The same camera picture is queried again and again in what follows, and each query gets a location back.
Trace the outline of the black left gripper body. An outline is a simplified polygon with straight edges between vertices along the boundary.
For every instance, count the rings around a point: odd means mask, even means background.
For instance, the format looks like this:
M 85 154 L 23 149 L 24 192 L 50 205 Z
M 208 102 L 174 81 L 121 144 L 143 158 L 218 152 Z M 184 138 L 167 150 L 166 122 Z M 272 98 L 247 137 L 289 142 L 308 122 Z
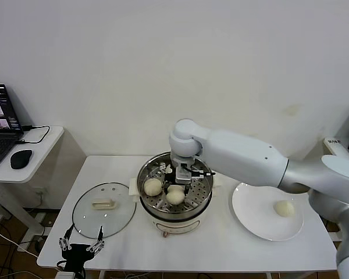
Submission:
M 88 250 L 87 244 L 71 244 L 71 249 L 62 249 L 61 255 L 66 261 L 64 271 L 82 272 L 85 262 L 93 259 L 93 252 Z

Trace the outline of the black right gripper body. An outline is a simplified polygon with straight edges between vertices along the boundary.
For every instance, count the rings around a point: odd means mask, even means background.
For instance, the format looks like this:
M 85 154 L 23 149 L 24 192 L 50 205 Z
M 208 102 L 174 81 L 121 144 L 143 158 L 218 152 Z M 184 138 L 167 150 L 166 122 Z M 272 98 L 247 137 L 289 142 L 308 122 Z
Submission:
M 184 168 L 176 168 L 169 174 L 165 175 L 163 186 L 181 186 L 184 188 L 185 185 L 191 184 L 191 172 Z

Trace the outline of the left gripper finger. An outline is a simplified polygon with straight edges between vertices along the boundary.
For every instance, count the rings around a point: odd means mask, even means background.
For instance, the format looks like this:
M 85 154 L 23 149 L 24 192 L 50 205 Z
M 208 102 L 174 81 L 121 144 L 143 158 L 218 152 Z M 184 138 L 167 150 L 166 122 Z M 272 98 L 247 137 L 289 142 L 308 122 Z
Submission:
M 59 246 L 61 248 L 62 251 L 68 251 L 68 250 L 71 250 L 72 247 L 69 243 L 69 239 L 70 239 L 70 236 L 72 234 L 72 231 L 73 231 L 73 228 L 74 226 L 70 226 L 63 237 L 59 238 Z
M 97 241 L 94 244 L 90 245 L 86 249 L 86 251 L 99 252 L 105 245 L 103 237 L 104 237 L 103 226 L 100 226 Z

